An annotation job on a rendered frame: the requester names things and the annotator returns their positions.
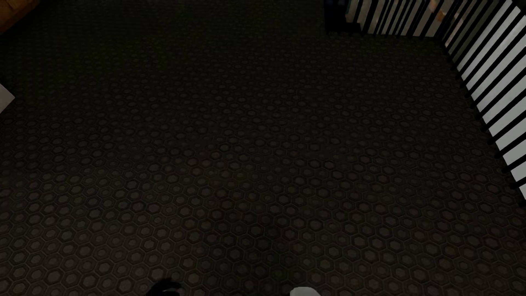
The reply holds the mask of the black robot left foot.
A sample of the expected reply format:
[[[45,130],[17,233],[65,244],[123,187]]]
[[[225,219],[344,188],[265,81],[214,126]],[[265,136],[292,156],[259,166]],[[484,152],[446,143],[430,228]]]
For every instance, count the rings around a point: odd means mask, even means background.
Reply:
[[[145,296],[181,296],[182,285],[179,282],[160,280],[156,282]]]

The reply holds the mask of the black slatted railing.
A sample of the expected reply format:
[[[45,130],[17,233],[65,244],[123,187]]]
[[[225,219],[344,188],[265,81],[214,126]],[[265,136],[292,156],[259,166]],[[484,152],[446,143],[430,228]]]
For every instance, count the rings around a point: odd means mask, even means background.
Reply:
[[[431,37],[526,207],[526,0],[321,0],[328,34]]]

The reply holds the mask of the white flat panel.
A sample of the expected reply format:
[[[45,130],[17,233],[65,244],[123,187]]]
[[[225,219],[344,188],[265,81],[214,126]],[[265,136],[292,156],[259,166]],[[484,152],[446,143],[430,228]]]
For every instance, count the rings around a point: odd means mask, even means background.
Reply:
[[[0,84],[0,114],[15,100],[13,95],[6,87]]]

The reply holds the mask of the brown wooden furniture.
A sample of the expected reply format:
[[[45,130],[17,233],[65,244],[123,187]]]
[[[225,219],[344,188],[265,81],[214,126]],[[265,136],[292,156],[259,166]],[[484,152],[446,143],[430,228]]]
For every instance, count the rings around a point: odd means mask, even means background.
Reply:
[[[0,0],[0,35],[36,8],[41,0]]]

